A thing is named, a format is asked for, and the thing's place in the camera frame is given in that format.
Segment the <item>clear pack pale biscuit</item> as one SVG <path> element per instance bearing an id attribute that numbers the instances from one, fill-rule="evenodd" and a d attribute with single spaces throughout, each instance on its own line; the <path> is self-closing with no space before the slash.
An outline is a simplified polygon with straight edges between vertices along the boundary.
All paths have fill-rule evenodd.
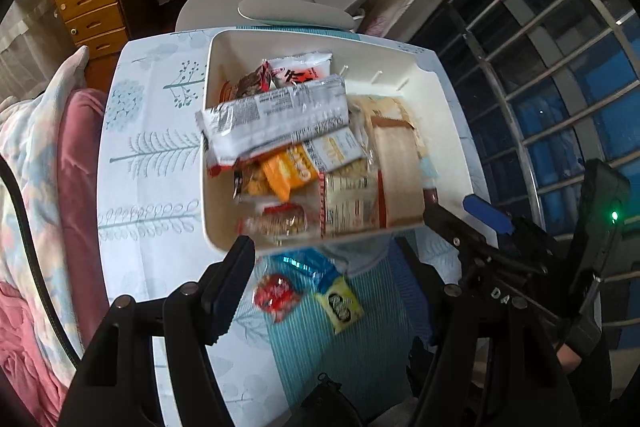
<path id="1" fill-rule="evenodd" d="M 261 212 L 243 217 L 238 233 L 262 237 L 272 243 L 289 239 L 308 239 L 320 235 L 319 220 L 302 205 L 287 202 L 265 207 Z"/>

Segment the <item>orange fried snack tray pack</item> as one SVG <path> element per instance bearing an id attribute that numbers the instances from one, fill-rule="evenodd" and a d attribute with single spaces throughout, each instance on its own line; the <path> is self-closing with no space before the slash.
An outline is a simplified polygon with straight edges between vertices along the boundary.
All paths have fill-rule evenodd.
<path id="1" fill-rule="evenodd" d="M 238 202 L 253 202 L 273 196 L 262 167 L 252 164 L 233 173 L 233 198 Z"/>

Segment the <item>white orange snack bar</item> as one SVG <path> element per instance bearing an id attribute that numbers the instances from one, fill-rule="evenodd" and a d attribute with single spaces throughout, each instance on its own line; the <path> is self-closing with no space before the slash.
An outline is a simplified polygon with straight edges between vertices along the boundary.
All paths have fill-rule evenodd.
<path id="1" fill-rule="evenodd" d="M 268 157 L 260 163 L 273 194 L 288 202 L 292 193 L 319 178 L 364 157 L 349 127 L 337 129 Z"/>

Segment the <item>long white cracker package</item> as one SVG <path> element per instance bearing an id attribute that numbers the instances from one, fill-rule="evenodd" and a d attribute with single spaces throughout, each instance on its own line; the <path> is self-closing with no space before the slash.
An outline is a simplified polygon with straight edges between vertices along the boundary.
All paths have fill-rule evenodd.
<path id="1" fill-rule="evenodd" d="M 290 145 L 348 124 L 345 79 L 339 75 L 238 98 L 195 116 L 212 178 Z"/>

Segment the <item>grey red jujube snack bag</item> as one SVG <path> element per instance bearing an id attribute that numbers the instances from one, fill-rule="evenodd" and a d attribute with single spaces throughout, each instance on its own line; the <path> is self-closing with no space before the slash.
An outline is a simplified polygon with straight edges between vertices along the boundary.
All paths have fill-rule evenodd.
<path id="1" fill-rule="evenodd" d="M 293 86 L 331 75 L 333 54 L 308 52 L 273 58 L 268 62 L 272 83 L 277 88 Z"/>

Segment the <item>red wrapped candy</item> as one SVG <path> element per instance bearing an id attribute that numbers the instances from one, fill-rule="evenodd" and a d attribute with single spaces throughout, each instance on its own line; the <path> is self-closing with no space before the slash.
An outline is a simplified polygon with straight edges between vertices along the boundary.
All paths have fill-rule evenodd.
<path id="1" fill-rule="evenodd" d="M 285 320 L 301 301 L 292 282 L 279 273 L 264 275 L 253 293 L 254 306 L 268 314 L 273 323 Z"/>

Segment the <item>white red label snack pack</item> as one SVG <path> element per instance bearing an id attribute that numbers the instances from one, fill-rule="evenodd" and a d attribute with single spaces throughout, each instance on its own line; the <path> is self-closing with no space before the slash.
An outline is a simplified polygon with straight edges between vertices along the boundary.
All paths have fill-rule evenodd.
<path id="1" fill-rule="evenodd" d="M 320 187 L 320 231 L 334 237 L 373 231 L 380 227 L 378 175 L 323 173 Z"/>

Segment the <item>blue foil snack packet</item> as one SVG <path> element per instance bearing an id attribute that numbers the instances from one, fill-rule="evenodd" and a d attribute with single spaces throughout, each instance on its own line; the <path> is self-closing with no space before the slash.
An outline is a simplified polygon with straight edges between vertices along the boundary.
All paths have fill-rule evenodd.
<path id="1" fill-rule="evenodd" d="M 271 256 L 270 265 L 305 293 L 324 294 L 341 276 L 334 263 L 314 248 Z"/>

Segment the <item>white leaf print tablecloth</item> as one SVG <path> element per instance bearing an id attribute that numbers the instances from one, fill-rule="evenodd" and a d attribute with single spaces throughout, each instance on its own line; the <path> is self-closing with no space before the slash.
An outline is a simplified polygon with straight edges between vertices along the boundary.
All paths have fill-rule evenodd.
<path id="1" fill-rule="evenodd" d="M 206 83 L 213 43 L 239 79 L 265 58 L 328 49 L 334 67 L 367 91 L 425 104 L 432 124 L 448 117 L 459 154 L 434 155 L 441 178 L 468 174 L 454 195 L 487 197 L 485 173 L 454 88 L 437 55 L 370 36 L 322 29 L 210 28 L 132 40 L 108 92 L 96 215 L 107 296 L 168 296 L 198 279 L 235 240 L 228 195 L 202 192 L 195 115 L 218 92 Z M 224 401 L 239 426 L 280 426 L 320 374 L 337 381 L 364 421 L 405 400 L 414 332 L 392 277 L 386 235 L 329 247 L 348 272 L 364 317 L 336 333 L 317 300 L 305 298 L 279 324 L 244 299 L 229 332 L 207 350 Z"/>

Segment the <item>brown beige bread package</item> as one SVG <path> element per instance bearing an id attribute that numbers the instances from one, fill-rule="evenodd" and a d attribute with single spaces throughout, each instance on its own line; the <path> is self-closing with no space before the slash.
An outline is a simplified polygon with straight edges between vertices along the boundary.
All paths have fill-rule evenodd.
<path id="1" fill-rule="evenodd" d="M 438 203 L 438 173 L 416 118 L 402 98 L 349 95 L 347 101 L 378 172 L 380 227 L 417 225 L 426 208 Z"/>

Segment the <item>yellow green small snack packet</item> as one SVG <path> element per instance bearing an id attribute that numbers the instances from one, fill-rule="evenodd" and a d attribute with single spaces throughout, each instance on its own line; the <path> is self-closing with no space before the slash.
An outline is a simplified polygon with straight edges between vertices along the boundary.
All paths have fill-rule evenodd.
<path id="1" fill-rule="evenodd" d="M 335 335 L 364 317 L 363 307 L 345 277 L 337 277 L 324 293 L 315 293 L 314 299 L 326 312 Z"/>

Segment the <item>white plastic storage bin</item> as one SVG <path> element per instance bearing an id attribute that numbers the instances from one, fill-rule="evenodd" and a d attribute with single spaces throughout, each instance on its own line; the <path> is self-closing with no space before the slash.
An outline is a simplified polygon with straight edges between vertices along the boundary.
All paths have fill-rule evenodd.
<path id="1" fill-rule="evenodd" d="M 224 28 L 195 121 L 216 251 L 240 234 L 270 255 L 413 228 L 424 188 L 464 218 L 482 176 L 442 62 L 385 39 Z"/>

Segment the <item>pink floral quilt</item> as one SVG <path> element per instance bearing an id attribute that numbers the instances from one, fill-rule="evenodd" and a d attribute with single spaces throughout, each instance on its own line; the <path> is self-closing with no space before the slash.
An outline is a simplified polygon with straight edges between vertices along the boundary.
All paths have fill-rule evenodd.
<path id="1" fill-rule="evenodd" d="M 86 86 L 87 48 L 33 100 L 1 105 L 1 155 L 20 187 L 44 287 L 72 346 L 108 309 L 96 222 L 105 93 Z M 54 426 L 75 369 L 38 295 L 8 191 L 1 192 L 1 374 L 40 426 Z"/>

